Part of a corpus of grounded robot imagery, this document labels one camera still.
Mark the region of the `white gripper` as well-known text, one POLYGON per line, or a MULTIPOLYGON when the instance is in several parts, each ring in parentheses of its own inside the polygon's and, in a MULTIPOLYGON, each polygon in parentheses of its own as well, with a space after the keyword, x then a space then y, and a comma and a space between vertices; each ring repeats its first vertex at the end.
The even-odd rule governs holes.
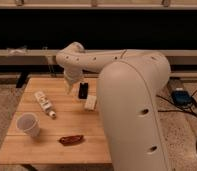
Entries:
POLYGON ((83 72, 80 69, 66 69, 64 71, 66 92, 70 93, 73 85, 83 79, 83 72))

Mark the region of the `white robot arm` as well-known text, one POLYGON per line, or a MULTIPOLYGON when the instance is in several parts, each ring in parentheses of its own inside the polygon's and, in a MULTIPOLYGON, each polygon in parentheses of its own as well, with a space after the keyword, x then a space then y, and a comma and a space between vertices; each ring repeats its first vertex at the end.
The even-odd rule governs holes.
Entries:
POLYGON ((97 103, 114 171, 172 171, 155 96, 167 84, 170 64, 158 51, 86 51, 74 42, 59 51, 69 86, 96 72, 97 103))

